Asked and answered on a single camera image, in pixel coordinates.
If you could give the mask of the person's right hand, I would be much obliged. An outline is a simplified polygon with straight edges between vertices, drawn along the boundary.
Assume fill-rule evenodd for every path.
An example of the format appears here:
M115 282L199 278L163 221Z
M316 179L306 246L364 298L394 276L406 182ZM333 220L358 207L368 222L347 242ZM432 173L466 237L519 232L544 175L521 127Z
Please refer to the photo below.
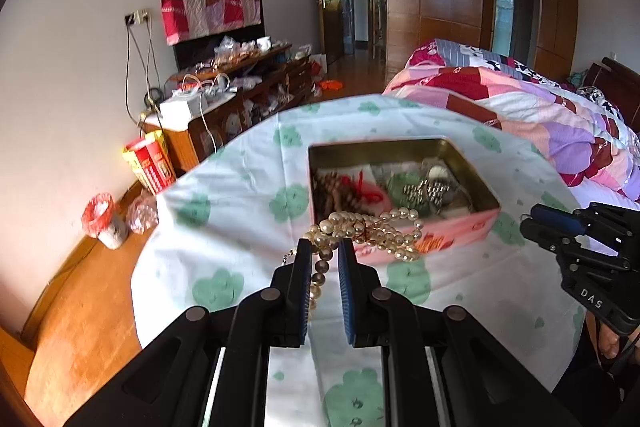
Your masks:
M608 360L615 359L620 351L620 337L600 321L596 321L594 329L596 330L594 345L599 355L603 355Z

